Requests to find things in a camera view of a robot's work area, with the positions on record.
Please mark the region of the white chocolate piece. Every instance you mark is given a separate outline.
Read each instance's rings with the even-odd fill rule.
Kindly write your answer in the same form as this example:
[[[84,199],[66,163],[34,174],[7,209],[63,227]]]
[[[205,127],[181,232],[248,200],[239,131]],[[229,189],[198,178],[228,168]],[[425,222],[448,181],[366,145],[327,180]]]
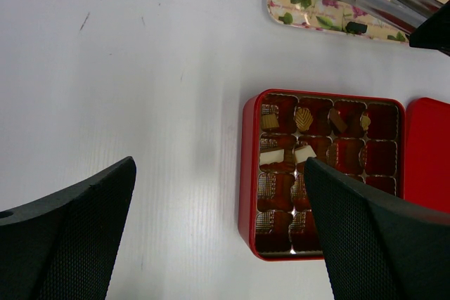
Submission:
[[[312,146],[303,145],[302,147],[295,148],[294,158],[296,164],[306,162],[310,157],[316,157],[316,153]]]
[[[262,150],[259,154],[259,165],[270,165],[281,163],[284,160],[285,150],[283,148],[272,148]]]

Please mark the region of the brown chocolate piece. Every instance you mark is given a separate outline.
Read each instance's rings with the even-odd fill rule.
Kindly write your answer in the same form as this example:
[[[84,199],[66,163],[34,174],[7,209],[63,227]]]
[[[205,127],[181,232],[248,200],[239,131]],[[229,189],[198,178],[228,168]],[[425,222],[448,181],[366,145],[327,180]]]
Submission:
[[[276,114],[262,115],[260,119],[262,130],[273,130],[279,127]]]

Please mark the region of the ridged caramel chocolate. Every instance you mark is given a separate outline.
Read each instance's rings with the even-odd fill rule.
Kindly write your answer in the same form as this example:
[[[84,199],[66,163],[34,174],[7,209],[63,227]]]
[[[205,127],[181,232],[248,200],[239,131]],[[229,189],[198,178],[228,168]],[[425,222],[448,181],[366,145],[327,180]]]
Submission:
[[[301,132],[307,131],[309,127],[312,125],[314,118],[312,116],[311,111],[305,107],[299,107],[295,112],[295,123],[297,129]]]

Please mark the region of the red box lid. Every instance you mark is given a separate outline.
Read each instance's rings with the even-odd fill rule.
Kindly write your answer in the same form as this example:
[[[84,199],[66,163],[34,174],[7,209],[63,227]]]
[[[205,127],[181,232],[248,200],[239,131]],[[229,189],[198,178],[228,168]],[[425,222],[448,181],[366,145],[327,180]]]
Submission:
[[[449,213],[449,104],[418,98],[406,111],[404,199]]]

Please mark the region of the tan chocolate piece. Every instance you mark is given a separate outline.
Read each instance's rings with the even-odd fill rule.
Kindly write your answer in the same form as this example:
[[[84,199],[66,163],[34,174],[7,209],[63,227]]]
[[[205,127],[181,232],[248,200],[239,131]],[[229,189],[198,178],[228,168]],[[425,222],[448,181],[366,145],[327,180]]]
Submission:
[[[371,119],[368,115],[362,114],[360,119],[360,125],[364,132],[368,131],[371,124]]]

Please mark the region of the dark chocolate piece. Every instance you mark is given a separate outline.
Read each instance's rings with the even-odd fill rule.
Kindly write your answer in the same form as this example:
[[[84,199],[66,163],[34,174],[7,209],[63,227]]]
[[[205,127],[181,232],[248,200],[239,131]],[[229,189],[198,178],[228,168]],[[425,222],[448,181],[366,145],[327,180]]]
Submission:
[[[347,130],[347,124],[335,108],[330,109],[328,117],[339,133],[344,133]]]

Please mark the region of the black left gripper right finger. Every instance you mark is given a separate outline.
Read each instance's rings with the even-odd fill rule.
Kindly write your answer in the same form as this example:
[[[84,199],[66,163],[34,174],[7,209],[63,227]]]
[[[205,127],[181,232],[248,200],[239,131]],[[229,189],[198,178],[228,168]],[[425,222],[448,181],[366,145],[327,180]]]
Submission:
[[[335,299],[448,299],[449,215],[310,157],[304,181]]]

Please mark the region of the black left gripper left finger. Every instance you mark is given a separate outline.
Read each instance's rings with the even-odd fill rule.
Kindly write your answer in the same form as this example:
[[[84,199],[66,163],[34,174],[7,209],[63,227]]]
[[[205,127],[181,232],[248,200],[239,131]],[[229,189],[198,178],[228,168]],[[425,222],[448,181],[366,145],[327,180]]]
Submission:
[[[2,299],[104,299],[136,180],[133,157],[1,212]]]

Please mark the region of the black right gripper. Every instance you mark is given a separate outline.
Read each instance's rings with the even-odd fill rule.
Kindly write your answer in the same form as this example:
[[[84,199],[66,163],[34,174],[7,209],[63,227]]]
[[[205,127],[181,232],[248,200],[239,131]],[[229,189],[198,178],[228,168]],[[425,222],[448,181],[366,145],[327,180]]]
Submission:
[[[441,7],[409,37],[409,46],[436,50],[449,56],[450,8]]]

